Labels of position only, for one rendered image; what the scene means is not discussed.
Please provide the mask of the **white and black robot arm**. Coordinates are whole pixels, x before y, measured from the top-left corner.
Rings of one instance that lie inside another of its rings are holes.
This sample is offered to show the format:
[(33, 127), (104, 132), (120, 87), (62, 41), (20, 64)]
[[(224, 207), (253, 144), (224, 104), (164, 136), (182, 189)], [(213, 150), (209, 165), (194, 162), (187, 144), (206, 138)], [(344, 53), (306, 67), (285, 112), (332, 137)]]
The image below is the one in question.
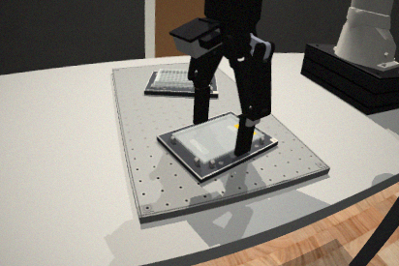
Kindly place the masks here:
[[(394, 58), (396, 44), (389, 32), (393, 2), (352, 0), (338, 44), (334, 46), (335, 54), (383, 72), (399, 67)], [(226, 22), (197, 17), (169, 34), (173, 36), (177, 50), (197, 59), (223, 43)]]

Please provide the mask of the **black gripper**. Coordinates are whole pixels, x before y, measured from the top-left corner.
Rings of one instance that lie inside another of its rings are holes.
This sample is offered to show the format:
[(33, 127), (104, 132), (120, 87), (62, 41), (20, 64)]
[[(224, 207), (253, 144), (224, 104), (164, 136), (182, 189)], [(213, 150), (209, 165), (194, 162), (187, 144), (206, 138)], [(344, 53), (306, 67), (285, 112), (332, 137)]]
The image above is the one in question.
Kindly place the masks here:
[[(223, 44), (197, 59), (191, 57), (188, 71), (188, 79), (194, 82), (193, 123), (197, 125), (208, 121), (208, 85), (222, 58), (229, 58), (242, 112), (238, 115), (234, 149), (237, 157), (251, 150), (255, 125), (271, 113), (271, 60), (275, 44), (258, 38), (256, 25), (261, 19), (261, 4), (262, 0), (204, 0), (204, 15), (225, 21), (226, 34)], [(237, 60), (243, 57), (244, 60)]]

